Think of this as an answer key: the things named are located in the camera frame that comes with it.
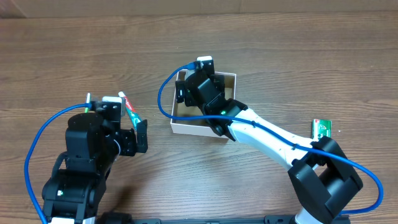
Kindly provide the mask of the red green toothpaste tube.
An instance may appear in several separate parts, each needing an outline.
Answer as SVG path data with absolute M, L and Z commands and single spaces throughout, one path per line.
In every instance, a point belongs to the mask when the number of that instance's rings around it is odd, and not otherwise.
M 134 107 L 132 106 L 131 102 L 123 91 L 120 91 L 118 93 L 118 96 L 124 98 L 126 111 L 130 117 L 131 123 L 134 126 L 134 129 L 137 129 L 137 125 L 142 121 L 140 116 L 136 113 Z

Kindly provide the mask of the green white toothbrush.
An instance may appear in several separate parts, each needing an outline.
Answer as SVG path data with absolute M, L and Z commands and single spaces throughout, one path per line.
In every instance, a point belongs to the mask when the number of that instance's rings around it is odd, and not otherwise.
M 88 105 L 91 102 L 91 93 L 87 93 L 85 103 Z M 85 108 L 85 113 L 89 112 L 90 106 Z

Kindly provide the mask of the green soap box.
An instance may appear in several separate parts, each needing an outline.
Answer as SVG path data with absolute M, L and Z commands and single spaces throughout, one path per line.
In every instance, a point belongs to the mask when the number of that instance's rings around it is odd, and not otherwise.
M 326 119 L 314 119 L 312 121 L 311 138 L 320 140 L 322 137 L 331 137 L 332 122 Z

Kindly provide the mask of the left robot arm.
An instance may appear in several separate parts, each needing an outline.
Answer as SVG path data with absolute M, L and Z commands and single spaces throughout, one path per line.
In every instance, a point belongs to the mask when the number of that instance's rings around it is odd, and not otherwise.
M 184 69 L 185 79 L 175 83 L 177 103 L 198 107 L 212 131 L 223 135 L 225 126 L 215 116 L 226 113 L 225 84 L 212 57 L 199 57 Z M 68 120 L 67 150 L 57 157 L 43 187 L 39 210 L 44 223 L 94 223 L 114 161 L 147 152 L 147 120 L 135 114 L 125 94 L 86 102 L 86 111 Z

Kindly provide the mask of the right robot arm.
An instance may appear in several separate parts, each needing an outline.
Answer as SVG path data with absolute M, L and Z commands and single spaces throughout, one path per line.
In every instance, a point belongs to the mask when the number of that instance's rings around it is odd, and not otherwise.
M 175 134 L 228 138 L 247 144 L 280 164 L 288 173 L 302 209 L 290 223 L 333 223 L 363 182 L 344 152 L 327 136 L 319 140 L 292 134 L 262 119 L 247 105 L 234 99 L 207 104 L 201 120 L 169 115 Z

